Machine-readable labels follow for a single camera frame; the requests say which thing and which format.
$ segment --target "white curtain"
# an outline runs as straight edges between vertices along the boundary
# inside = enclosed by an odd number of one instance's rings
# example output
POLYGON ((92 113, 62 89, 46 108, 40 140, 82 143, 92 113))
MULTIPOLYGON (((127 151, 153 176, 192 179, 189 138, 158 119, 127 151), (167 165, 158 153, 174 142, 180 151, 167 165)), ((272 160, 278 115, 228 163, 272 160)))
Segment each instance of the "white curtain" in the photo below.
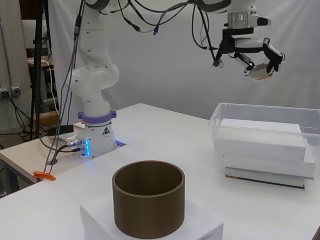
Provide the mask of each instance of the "white curtain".
MULTIPOLYGON (((173 0, 145 0, 151 8, 165 9, 173 0)), ((65 78, 73 41, 73 26, 80 0, 49 3, 53 57, 58 89, 65 78)), ((224 56, 223 69, 212 67, 209 51, 199 49, 191 36, 192 7, 160 27, 159 34, 141 34, 128 26, 120 13, 106 17, 106 34, 112 61, 119 67, 120 81, 104 92, 114 109, 146 103, 198 117, 209 118, 220 102, 320 108, 320 1, 258 0, 258 13, 272 25, 256 28, 251 37, 271 39, 286 54, 281 71, 272 80, 255 83, 244 77, 243 68, 224 56)), ((125 15, 144 30, 132 10, 125 15)), ((157 22, 157 14, 145 13, 157 22)), ((211 38, 218 46, 226 14, 210 14, 211 38)), ((200 39, 201 21, 195 32, 200 39)), ((254 60, 263 61, 263 54, 254 60)), ((77 65, 82 64, 79 57, 77 65)), ((74 97, 71 121, 77 121, 81 102, 74 97)))

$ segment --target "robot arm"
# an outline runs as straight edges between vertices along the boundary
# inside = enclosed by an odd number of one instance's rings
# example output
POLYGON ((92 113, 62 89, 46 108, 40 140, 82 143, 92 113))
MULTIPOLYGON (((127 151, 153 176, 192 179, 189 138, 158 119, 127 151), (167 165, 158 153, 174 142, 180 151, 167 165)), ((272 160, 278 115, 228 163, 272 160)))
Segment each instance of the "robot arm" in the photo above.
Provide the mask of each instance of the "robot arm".
MULTIPOLYGON (((81 29, 77 26, 81 25, 82 18, 77 19, 76 23, 75 35, 81 36, 80 52, 85 55, 86 64, 71 72, 71 90, 80 97, 84 106, 81 116, 86 127, 77 136, 81 142, 80 154, 84 157, 94 158, 116 147, 111 125, 111 119, 115 114, 110 111, 110 104, 104 99, 101 91, 118 82, 119 70, 111 62, 105 48, 104 21, 99 11, 104 8, 109 11, 118 9, 119 1, 126 0, 85 0, 81 29)), ((222 66, 223 54, 234 53, 234 58, 244 66, 245 75, 248 77, 263 79, 279 70, 284 55, 270 45, 269 39, 233 37, 252 34, 254 27, 271 24, 269 19, 256 14, 255 0, 190 0, 188 3, 197 4, 207 12, 220 13, 227 10, 227 29, 223 30, 217 56, 212 52, 214 66, 222 66), (255 65, 244 55, 258 52, 264 52, 270 62, 255 65)))
POLYGON ((202 10, 207 12, 228 12, 227 29, 223 30, 223 38, 217 53, 214 65, 223 66, 223 54, 234 53, 235 60, 244 68, 246 76, 262 80, 268 78, 273 72, 278 72, 281 62, 285 59, 283 53, 270 45, 270 39, 256 40, 252 38, 238 38, 235 35, 247 35, 254 32, 255 27, 271 25, 271 20, 256 13, 256 0, 197 0, 202 10), (264 52, 269 63, 255 65, 243 53, 264 52))

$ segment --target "cardboard tube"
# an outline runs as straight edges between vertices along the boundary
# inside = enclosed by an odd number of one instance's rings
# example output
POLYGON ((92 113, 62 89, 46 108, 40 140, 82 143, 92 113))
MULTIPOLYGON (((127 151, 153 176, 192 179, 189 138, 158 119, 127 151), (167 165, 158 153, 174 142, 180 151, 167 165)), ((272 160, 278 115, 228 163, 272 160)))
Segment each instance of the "cardboard tube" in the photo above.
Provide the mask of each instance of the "cardboard tube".
POLYGON ((185 176, 170 163, 143 161, 113 176, 115 224, 123 233, 154 239, 176 231, 184 221, 185 176))

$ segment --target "white paper stack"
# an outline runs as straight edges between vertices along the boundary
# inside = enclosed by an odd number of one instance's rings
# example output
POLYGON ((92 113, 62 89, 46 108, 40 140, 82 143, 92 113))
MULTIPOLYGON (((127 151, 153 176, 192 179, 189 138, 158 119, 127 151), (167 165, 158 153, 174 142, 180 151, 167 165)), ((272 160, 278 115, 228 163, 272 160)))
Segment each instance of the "white paper stack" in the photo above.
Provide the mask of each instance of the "white paper stack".
POLYGON ((304 187, 315 161, 300 134, 298 124, 223 119, 214 145, 227 176, 304 187))
MULTIPOLYGON (((114 222, 112 194, 103 195, 81 205, 81 218, 85 240, 133 240, 122 233, 114 222)), ((222 240, 223 223, 199 207, 195 201, 186 200, 185 220, 174 233, 162 240, 222 240)))

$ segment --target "table surface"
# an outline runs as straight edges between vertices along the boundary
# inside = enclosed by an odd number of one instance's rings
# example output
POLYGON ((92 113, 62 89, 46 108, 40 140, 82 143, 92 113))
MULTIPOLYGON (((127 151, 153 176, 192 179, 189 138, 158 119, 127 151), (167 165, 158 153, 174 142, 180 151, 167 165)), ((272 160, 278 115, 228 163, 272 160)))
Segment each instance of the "table surface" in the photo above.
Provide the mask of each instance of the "table surface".
MULTIPOLYGON (((34 58, 28 58, 28 65, 29 67, 34 67, 34 58)), ((53 59, 49 58, 48 56, 42 56, 41 57, 41 68, 46 67, 53 67, 53 59)))
MULTIPOLYGON (((47 146, 51 146, 52 137, 42 138, 47 146)), ((33 140, 24 144, 20 144, 11 148, 0 151, 0 159, 13 167, 16 171, 36 183, 33 177, 34 171, 43 171, 49 149, 44 147, 40 140, 33 140)), ((79 166, 82 163, 90 161, 88 159, 79 158, 76 153, 59 153, 57 160, 59 161, 53 168, 52 174, 57 175, 68 171, 71 168, 79 166)))
POLYGON ((187 196, 225 223, 224 240, 311 240, 320 224, 319 180, 301 190, 225 178, 207 120, 138 104, 113 128, 127 146, 1 199, 0 239, 84 240, 80 204, 110 193, 123 165, 149 159, 185 172, 187 196))

